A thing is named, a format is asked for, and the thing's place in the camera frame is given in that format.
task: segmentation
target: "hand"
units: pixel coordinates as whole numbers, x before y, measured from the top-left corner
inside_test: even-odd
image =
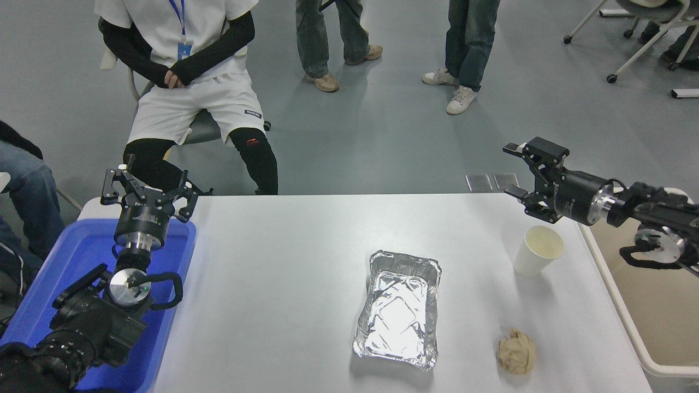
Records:
[[[165,73],[165,84],[168,85],[169,89],[174,89],[176,87],[183,87],[182,81],[175,75],[174,72],[168,70]]]

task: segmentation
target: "white paper cup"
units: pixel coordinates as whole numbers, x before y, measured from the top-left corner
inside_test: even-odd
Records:
[[[540,225],[531,227],[524,234],[512,267],[520,276],[533,277],[563,255],[564,250],[563,239],[553,229]]]

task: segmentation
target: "black sleeve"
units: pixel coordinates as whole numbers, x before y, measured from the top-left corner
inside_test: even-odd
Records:
[[[0,121],[0,141],[17,146],[20,149],[24,149],[27,152],[30,152],[37,158],[43,159],[43,154],[41,153],[40,148],[38,148],[29,140],[23,138],[20,135],[20,133],[15,131],[14,128],[8,126],[5,122],[2,121]]]
[[[255,25],[248,11],[230,21],[230,27],[218,40],[192,56],[176,62],[170,69],[186,86],[216,64],[228,59],[255,37]]]
[[[102,32],[107,48],[119,60],[156,85],[167,87],[165,74],[168,67],[150,60],[152,48],[143,40],[135,26],[124,29],[99,18],[99,31]]]

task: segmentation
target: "blue lanyard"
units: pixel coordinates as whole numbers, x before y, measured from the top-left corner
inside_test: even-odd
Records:
[[[180,0],[182,3],[182,16],[180,17],[180,10],[177,9],[177,6],[175,5],[175,0],[170,0],[170,5],[173,7],[173,10],[175,10],[175,13],[177,14],[177,19],[180,21],[180,24],[182,25],[182,35],[185,35],[185,0]]]

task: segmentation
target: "crumpled paper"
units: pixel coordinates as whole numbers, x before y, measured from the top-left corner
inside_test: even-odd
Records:
[[[531,337],[510,327],[510,337],[498,344],[498,362],[508,373],[523,376],[536,365],[536,347]]]

